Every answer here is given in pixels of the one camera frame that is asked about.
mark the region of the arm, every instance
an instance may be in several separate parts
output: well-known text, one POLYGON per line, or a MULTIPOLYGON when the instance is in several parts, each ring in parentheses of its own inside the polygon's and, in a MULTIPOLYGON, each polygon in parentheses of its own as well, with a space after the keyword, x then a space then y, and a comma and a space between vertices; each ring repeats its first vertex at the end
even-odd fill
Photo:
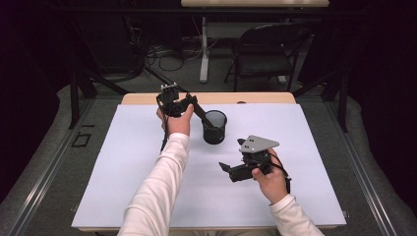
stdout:
MULTIPOLYGON (((276 156, 273 149, 269 149, 268 152, 276 156)), ((276 158, 271 160, 282 166, 276 158)), ((252 174, 260 184, 262 193, 270 201, 270 212, 282 236, 323 235, 295 201, 295 197, 287 193, 285 177, 280 169, 273 167, 269 174, 264 175, 260 169, 256 168, 252 174)))
POLYGON ((128 205, 119 235, 165 236, 169 232, 171 213, 188 161, 193 106, 179 118, 162 117, 159 109, 157 115, 164 119, 163 129, 169 125, 169 140, 128 205))

